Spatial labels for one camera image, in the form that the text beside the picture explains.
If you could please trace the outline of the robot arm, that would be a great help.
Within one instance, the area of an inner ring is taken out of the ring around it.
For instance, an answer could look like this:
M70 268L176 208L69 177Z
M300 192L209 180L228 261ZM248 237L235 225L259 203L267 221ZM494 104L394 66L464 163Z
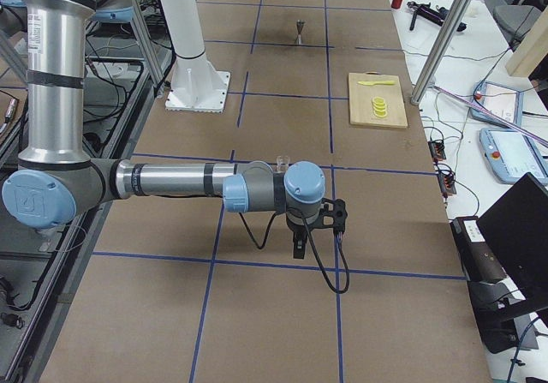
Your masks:
M94 159L82 147L87 21L133 15L132 0L22 0L27 6L28 144L3 184L3 203L38 229L67 223L131 196L218 197L229 212L274 212L293 233L294 255L313 244L329 211L325 176L301 161L278 171L239 164L134 164Z

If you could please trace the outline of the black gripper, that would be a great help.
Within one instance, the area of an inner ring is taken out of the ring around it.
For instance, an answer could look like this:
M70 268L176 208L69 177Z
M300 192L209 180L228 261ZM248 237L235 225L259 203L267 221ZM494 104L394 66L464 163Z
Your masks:
M306 253L307 241L313 242L311 235L314 229L318 229L316 222L303 224L295 223L290 218L286 218L286 223L293 232L293 258L303 259Z

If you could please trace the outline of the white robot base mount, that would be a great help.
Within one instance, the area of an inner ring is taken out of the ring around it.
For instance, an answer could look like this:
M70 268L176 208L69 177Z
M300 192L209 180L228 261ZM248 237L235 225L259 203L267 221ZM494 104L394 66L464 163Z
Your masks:
M160 0L176 61L166 108L223 111L230 73L217 71L206 55L196 0Z

